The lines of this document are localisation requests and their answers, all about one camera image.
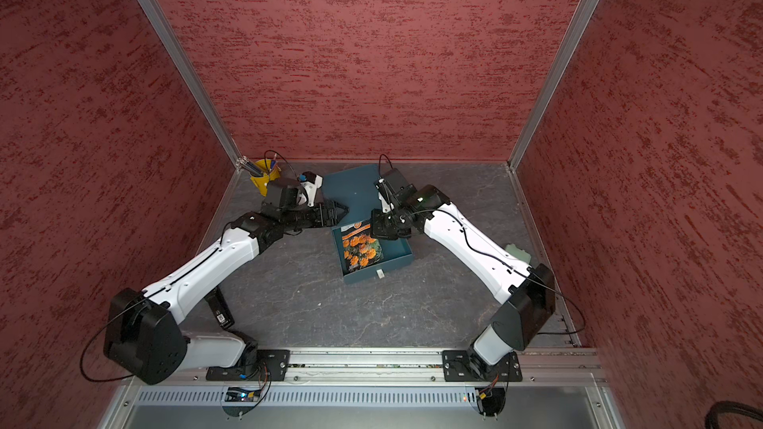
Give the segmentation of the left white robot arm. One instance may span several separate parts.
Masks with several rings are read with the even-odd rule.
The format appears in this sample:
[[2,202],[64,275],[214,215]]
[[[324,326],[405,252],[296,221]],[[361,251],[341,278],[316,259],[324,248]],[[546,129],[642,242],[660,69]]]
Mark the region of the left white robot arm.
[[250,337],[185,334],[188,314],[240,267],[263,254],[286,234],[306,228],[332,228],[347,216],[335,201],[292,209],[263,206],[232,220],[206,250],[141,291],[125,288],[109,304],[107,323],[97,332],[103,354],[147,385],[162,383],[184,369],[222,371],[246,381],[259,370]]

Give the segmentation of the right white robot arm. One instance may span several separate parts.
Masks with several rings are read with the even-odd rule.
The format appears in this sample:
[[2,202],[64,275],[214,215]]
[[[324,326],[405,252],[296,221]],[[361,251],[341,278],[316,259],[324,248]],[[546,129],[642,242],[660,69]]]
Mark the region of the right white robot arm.
[[524,351],[564,297],[554,272],[512,256],[469,222],[441,190],[413,185],[395,188],[377,181],[381,208],[371,217],[378,240],[407,240],[417,230],[466,265],[487,287],[500,308],[467,350],[471,371],[482,375],[510,353]]

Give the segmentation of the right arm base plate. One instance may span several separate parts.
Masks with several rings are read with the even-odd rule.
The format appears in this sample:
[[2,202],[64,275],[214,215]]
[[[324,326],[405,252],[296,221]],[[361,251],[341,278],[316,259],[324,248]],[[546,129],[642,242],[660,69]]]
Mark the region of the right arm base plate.
[[496,365],[482,363],[470,351],[441,353],[443,375],[448,383],[519,383],[523,380],[518,355],[506,354]]

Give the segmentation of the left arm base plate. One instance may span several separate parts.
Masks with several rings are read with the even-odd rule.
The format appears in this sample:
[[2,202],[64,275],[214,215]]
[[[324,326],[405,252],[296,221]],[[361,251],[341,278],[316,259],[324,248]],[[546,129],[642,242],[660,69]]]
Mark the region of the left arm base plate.
[[251,350],[246,351],[233,367],[209,367],[207,381],[284,381],[289,367],[291,351]]

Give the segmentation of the orange flower seed bag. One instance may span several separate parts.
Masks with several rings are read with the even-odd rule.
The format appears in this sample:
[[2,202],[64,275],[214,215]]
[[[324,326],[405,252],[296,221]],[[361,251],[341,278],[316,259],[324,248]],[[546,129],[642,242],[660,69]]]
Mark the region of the orange flower seed bag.
[[347,273],[367,268],[383,260],[381,242],[371,236],[369,220],[342,226],[340,256]]

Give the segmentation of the teal top drawer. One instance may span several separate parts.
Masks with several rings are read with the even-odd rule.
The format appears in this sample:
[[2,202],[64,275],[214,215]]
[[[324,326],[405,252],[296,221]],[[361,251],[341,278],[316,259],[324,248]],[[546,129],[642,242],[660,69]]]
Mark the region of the teal top drawer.
[[370,220],[337,226],[333,228],[332,236],[346,284],[382,279],[387,273],[404,268],[414,260],[406,240],[374,238]]

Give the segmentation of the teal drawer cabinet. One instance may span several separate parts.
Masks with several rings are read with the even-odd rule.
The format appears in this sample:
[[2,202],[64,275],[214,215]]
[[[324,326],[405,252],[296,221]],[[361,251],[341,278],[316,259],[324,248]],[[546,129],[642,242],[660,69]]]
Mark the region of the teal drawer cabinet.
[[376,187],[380,175],[377,165],[364,165],[323,178],[322,192],[327,200],[335,201],[348,208],[348,214],[333,226],[339,230],[356,222],[365,222],[373,210],[381,209],[379,191]]

